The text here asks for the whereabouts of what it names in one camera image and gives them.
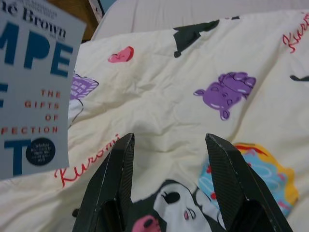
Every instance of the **blanket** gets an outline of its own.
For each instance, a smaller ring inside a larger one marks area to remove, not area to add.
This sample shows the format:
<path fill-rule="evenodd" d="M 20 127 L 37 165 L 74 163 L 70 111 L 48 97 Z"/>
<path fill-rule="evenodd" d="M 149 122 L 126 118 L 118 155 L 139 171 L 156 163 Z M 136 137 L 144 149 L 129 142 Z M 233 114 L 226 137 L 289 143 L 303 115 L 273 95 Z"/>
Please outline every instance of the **blanket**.
<path fill-rule="evenodd" d="M 307 231 L 309 11 L 214 22 L 81 45 L 75 71 L 96 84 L 70 102 L 70 167 L 0 182 L 1 231 L 70 231 L 89 179 L 129 132 L 135 133 L 133 202 L 168 183 L 190 199 L 206 196 L 217 209 L 204 175 L 211 172 L 205 134 L 213 133 L 260 168 L 282 211 L 290 212 L 292 229 Z M 157 218 L 139 215 L 137 225 L 159 219 L 167 231 L 179 231 L 172 227 L 179 219 L 165 219 L 155 198 L 151 204 Z M 182 213 L 185 220 L 189 214 Z M 207 214 L 200 220 L 221 225 Z"/>

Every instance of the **black cartoon print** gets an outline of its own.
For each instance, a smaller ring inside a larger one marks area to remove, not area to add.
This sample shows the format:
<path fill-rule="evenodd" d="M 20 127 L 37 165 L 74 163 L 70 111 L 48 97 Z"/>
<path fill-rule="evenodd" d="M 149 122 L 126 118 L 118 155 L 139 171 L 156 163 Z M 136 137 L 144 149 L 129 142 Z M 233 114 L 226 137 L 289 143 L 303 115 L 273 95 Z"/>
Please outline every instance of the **black cartoon print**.
<path fill-rule="evenodd" d="M 297 76 L 291 75 L 290 78 L 293 81 L 309 81 L 309 76 L 305 76 L 303 78 L 298 78 Z"/>
<path fill-rule="evenodd" d="M 126 232 L 224 232 L 220 211 L 197 188 L 165 181 L 149 198 L 130 209 Z"/>
<path fill-rule="evenodd" d="M 217 27 L 219 24 L 219 20 L 212 21 L 209 23 L 200 23 L 194 24 L 190 26 L 178 27 L 174 28 L 177 30 L 174 34 L 174 39 L 176 41 L 177 51 L 174 52 L 174 57 L 178 58 L 181 56 L 182 51 L 188 48 L 191 44 L 193 44 L 201 35 L 202 31 L 210 31 Z"/>

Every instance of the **purple cartoon character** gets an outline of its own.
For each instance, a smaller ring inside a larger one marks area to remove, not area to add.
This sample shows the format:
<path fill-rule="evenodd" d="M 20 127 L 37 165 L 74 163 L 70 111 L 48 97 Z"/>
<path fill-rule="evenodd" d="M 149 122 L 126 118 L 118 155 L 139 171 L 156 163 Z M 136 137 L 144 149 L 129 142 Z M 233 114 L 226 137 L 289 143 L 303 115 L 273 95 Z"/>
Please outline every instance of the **purple cartoon character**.
<path fill-rule="evenodd" d="M 203 96 L 204 103 L 212 109 L 219 110 L 222 120 L 230 117 L 229 108 L 241 100 L 248 98 L 256 79 L 246 72 L 229 72 L 222 74 L 218 82 L 212 83 L 208 89 L 195 91 L 195 96 Z"/>

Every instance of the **bed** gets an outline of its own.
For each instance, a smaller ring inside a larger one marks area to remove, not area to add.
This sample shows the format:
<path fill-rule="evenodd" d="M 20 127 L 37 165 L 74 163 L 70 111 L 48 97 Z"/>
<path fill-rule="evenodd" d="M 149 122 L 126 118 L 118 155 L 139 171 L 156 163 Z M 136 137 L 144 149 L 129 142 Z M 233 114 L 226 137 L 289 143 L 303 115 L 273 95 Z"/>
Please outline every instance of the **bed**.
<path fill-rule="evenodd" d="M 210 132 L 232 142 L 248 163 L 280 172 L 278 197 L 288 199 L 282 211 L 289 209 L 295 232 L 306 232 L 309 2 L 151 2 L 157 5 L 117 1 L 93 41 L 81 45 L 73 86 L 83 81 L 90 90 L 70 102 L 70 167 L 2 181 L 0 230 L 71 231 L 89 179 L 129 132 L 136 136 L 132 201 L 146 201 L 160 186 L 164 195 L 170 178 L 182 193 L 198 185 L 215 202 L 205 184 Z M 261 11 L 268 13 L 251 14 Z M 205 24 L 172 29 L 196 23 Z M 185 47 L 184 30 L 199 35 Z M 217 93 L 232 99 L 223 105 L 207 97 Z M 200 191 L 194 193 L 198 201 Z"/>

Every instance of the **red cursive text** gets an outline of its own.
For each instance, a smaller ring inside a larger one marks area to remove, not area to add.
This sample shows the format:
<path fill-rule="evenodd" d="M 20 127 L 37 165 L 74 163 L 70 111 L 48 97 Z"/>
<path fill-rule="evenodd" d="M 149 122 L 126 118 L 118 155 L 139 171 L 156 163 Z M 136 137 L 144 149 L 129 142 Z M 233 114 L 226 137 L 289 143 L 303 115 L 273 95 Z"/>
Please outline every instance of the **red cursive text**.
<path fill-rule="evenodd" d="M 298 44 L 301 40 L 301 37 L 304 35 L 304 32 L 308 29 L 309 26 L 309 13 L 305 15 L 303 18 L 304 23 L 300 24 L 300 28 L 297 29 L 296 33 L 289 33 L 289 36 L 283 34 L 282 41 L 285 45 L 291 48 L 290 53 L 294 53 L 296 51 L 295 45 Z"/>
<path fill-rule="evenodd" d="M 116 134 L 115 136 L 117 140 L 119 140 L 119 135 Z M 111 142 L 109 142 L 108 144 L 106 144 L 105 147 L 103 147 L 97 154 L 96 156 L 94 157 L 89 157 L 87 159 L 87 163 L 86 165 L 84 163 L 81 164 L 81 170 L 78 171 L 78 168 L 77 167 L 74 167 L 73 170 L 74 170 L 74 173 L 72 174 L 71 172 L 70 173 L 67 173 L 67 170 L 68 168 L 64 168 L 64 169 L 57 169 L 54 173 L 54 177 L 55 178 L 58 178 L 60 177 L 61 178 L 61 182 L 62 182 L 62 187 L 65 187 L 66 183 L 67 182 L 73 182 L 75 180 L 77 180 L 79 177 L 81 177 L 85 171 L 89 168 L 90 164 L 91 163 L 95 163 L 99 158 L 103 157 L 104 155 L 104 152 L 105 151 L 109 151 L 109 148 L 112 148 L 112 146 L 116 143 L 116 141 L 113 139 Z"/>

